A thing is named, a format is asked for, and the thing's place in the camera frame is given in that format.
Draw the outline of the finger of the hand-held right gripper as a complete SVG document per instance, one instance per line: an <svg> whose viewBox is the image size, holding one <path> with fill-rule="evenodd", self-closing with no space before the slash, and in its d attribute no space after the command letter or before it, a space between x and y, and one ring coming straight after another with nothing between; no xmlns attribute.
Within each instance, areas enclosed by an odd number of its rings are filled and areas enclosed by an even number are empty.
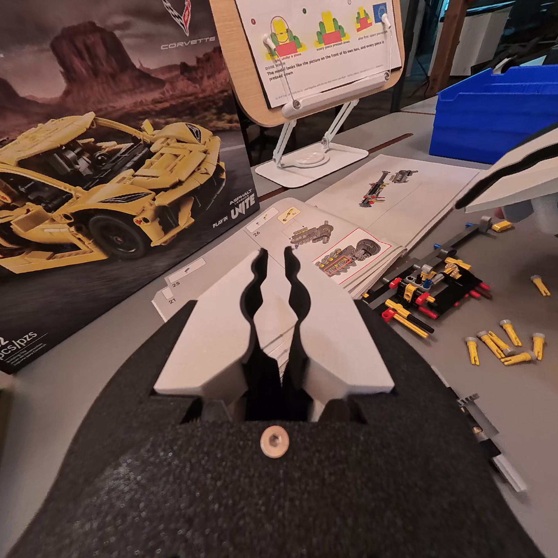
<svg viewBox="0 0 558 558"><path fill-rule="evenodd" d="M467 185L464 194L456 200L455 209L464 209L465 203L473 201L498 179L552 158L557 158L557 126L540 130L503 155L490 168L481 171Z"/></svg>
<svg viewBox="0 0 558 558"><path fill-rule="evenodd" d="M557 158L538 162L524 171L498 179L464 205L466 213L503 207L557 192Z"/></svg>

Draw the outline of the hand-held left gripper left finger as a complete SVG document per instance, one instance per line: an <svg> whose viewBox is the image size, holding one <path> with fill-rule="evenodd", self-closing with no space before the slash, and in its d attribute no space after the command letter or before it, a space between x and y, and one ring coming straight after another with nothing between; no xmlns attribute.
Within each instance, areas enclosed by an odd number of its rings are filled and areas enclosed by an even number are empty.
<svg viewBox="0 0 558 558"><path fill-rule="evenodd" d="M154 384L157 394L226 405L246 395L245 419L268 419L268 356L254 321L267 264L265 249L251 253L194 301Z"/></svg>

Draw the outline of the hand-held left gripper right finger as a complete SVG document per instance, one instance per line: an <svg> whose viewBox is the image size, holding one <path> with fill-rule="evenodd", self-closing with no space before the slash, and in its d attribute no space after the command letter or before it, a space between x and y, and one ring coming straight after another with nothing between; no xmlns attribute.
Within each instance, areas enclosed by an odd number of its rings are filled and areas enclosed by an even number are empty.
<svg viewBox="0 0 558 558"><path fill-rule="evenodd" d="M301 262L292 248L285 248L284 259L297 318L283 373L286 419L308 421L315 403L390 393L394 380L364 317L368 306Z"/></svg>

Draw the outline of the pile of yellow toy pins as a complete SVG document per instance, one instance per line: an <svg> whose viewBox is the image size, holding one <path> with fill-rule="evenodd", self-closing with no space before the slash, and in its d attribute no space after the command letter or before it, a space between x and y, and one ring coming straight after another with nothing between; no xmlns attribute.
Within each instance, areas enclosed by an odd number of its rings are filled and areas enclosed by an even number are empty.
<svg viewBox="0 0 558 558"><path fill-rule="evenodd" d="M478 342L484 344L498 361L507 367L543 360L546 345L545 334L541 332L533 333L532 348L528 350L527 346L523 345L510 320L501 320L499 326L505 332L508 341L505 341L504 338L492 330L481 330L475 336L464 339L472 366L480 365Z"/></svg>

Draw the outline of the toy car set box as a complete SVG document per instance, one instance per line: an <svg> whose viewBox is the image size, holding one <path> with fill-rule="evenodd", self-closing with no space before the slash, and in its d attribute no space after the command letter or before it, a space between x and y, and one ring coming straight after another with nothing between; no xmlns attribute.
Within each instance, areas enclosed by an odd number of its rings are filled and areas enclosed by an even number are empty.
<svg viewBox="0 0 558 558"><path fill-rule="evenodd" d="M210 1L1 1L1 371L260 208Z"/></svg>

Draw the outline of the blue plastic bin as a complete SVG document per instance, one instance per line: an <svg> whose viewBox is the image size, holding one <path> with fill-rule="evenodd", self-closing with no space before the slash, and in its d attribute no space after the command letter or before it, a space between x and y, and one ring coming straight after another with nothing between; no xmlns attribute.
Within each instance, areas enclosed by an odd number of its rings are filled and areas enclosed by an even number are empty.
<svg viewBox="0 0 558 558"><path fill-rule="evenodd" d="M557 122L557 65L484 70L438 94L430 155L493 164Z"/></svg>

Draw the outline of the partly built toy chassis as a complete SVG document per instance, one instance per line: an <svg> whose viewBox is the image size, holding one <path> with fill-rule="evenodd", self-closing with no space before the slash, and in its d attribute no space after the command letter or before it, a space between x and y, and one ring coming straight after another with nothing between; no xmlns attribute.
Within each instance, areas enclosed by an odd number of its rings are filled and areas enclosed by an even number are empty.
<svg viewBox="0 0 558 558"><path fill-rule="evenodd" d="M496 231L493 219L483 216L466 223L462 232L422 259L412 258L384 273L379 286L362 299L385 323L398 323L416 336L427 339L435 332L431 322L467 298L492 298L491 288L473 274L471 265L458 257L458 248L479 235Z"/></svg>

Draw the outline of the building instruction booklet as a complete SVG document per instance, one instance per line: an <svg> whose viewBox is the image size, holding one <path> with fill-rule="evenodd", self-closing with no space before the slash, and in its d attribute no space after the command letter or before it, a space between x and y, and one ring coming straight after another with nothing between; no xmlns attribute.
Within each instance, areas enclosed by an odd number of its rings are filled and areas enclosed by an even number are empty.
<svg viewBox="0 0 558 558"><path fill-rule="evenodd" d="M308 201L285 198L227 240L166 277L152 303L164 321L199 298L250 253L269 253L264 294L289 296L282 275L286 246L301 262L324 271L360 298L392 263L418 243L452 208L479 171L379 155Z"/></svg>

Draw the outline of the wooden pillar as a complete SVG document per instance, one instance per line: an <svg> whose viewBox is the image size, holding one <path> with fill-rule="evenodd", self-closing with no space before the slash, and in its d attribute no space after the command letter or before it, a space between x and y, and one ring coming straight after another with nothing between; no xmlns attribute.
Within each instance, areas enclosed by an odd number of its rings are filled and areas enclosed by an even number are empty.
<svg viewBox="0 0 558 558"><path fill-rule="evenodd" d="M446 88L459 44L469 1L450 1L445 12L442 32L430 76L430 92Z"/></svg>

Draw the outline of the long black toy beam assembly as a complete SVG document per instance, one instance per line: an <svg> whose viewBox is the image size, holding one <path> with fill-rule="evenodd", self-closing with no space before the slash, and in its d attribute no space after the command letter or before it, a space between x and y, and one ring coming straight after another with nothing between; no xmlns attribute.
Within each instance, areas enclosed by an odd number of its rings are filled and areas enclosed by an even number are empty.
<svg viewBox="0 0 558 558"><path fill-rule="evenodd" d="M498 446L493 441L493 436L497 435L499 431L477 405L476 400L478 398L478 394L460 397L457 399L457 404L483 455L488 460L493 460L501 454Z"/></svg>

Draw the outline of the black stand pole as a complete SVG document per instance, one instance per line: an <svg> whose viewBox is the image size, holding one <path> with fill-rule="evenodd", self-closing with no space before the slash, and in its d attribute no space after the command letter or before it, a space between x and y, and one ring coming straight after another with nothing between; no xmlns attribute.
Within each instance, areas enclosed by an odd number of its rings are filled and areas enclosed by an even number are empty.
<svg viewBox="0 0 558 558"><path fill-rule="evenodd" d="M411 60L410 53L412 50L412 43L414 41L414 27L416 21L416 14L418 10L419 1L408 1L406 20L403 31L403 43L405 48L405 61L402 66L402 74L397 84L393 88L392 101L390 106L390 113L397 113L401 108L401 99L403 87L405 83L405 76L408 69L408 64Z"/></svg>

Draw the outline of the wooden book stand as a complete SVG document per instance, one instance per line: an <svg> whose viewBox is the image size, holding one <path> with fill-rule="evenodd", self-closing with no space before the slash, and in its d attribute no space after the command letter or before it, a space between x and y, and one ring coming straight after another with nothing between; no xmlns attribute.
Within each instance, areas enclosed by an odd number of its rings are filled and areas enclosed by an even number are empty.
<svg viewBox="0 0 558 558"><path fill-rule="evenodd" d="M270 162L255 168L256 174L287 189L309 184L367 157L367 150L338 144L334 137L360 98L394 86L402 74L405 61L400 1L396 7L396 33L401 66L391 70L384 80L379 74L359 79L324 93L293 100L282 107L269 108L243 29L235 1L211 1L221 49L241 108L262 127L283 125ZM297 121L326 109L340 106L320 142L284 155Z"/></svg>

